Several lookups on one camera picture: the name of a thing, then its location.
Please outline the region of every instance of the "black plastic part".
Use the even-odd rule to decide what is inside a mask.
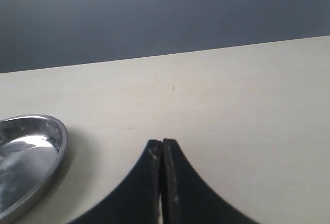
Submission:
[[[161,150],[161,141],[148,141],[141,157],[122,183],[71,224],[157,224]]]
[[[164,224],[257,224],[219,197],[172,139],[163,141],[161,198]]]

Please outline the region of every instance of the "metal dish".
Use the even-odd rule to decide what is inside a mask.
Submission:
[[[0,121],[0,223],[27,211],[54,178],[68,133],[62,122],[45,115]]]

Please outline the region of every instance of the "gray wall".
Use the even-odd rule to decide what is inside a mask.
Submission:
[[[0,72],[330,34],[330,0],[0,0]]]

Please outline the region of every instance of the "silver bowl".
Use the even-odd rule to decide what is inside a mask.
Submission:
[[[0,121],[0,223],[10,223],[45,192],[68,142],[62,122],[45,115]]]

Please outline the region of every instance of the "table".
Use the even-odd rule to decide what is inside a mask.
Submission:
[[[202,178],[260,223],[330,218],[330,36],[0,74],[0,118],[67,126],[54,187],[17,223],[65,223],[175,138]]]

